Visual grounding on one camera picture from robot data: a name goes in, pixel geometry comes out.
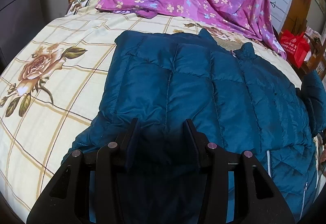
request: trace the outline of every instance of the printed leaf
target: printed leaf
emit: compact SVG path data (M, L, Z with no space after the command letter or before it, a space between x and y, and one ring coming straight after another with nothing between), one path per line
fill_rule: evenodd
M73 46L70 48L67 48L61 57L66 57L68 59L74 59L76 57L80 57L83 53L85 53L87 50L84 48L80 48L77 46Z
M45 88L41 83L40 83L40 89L45 91L50 96L50 100L51 100L51 103L53 105L53 96L52 96L51 92L47 88Z
M190 28L190 27L194 27L195 24L194 23L184 23L184 26Z
M18 102L20 100L21 96L17 97L16 99L13 99L10 104L7 107L6 110L6 117L9 117L12 115L12 113L14 112L14 110L16 109Z
M29 104L31 103L31 93L28 93L25 95L24 99L22 100L22 103L19 107L19 116L22 117L24 115L24 113L26 113Z

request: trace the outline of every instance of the jacket zipper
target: jacket zipper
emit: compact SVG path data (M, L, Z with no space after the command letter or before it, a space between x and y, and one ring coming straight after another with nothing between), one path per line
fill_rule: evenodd
M271 175L271 152L268 150L266 152L267 154L267 170L268 170L268 175L269 177L272 177Z
M306 182L306 185L304 187L304 197L305 197L305 192L307 191L307 185L308 185L308 182ZM302 200L302 207L301 207L300 219L302 218L302 213L304 211L304 197L303 197L303 200Z

